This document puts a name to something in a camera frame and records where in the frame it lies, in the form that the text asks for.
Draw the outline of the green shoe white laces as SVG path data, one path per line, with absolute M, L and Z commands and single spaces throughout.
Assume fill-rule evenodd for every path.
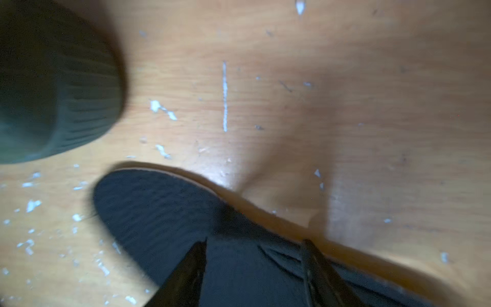
M 51 157 L 107 133 L 125 73 L 106 38 L 55 1 L 1 2 L 1 163 Z

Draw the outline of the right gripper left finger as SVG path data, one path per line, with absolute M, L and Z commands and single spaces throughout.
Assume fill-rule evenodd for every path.
M 194 243 L 145 307 L 199 306 L 206 252 L 206 240 Z

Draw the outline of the black insole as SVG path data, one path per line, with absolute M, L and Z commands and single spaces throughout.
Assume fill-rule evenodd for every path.
M 301 243 L 249 220 L 220 196 L 171 173 L 127 168 L 93 189 L 97 214 L 158 286 L 194 243 L 207 241 L 199 306 L 308 306 Z M 428 306 L 428 300 L 327 260 L 364 306 Z

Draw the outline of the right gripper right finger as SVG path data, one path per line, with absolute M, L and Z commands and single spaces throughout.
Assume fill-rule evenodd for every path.
M 308 306 L 364 306 L 312 241 L 300 246 Z

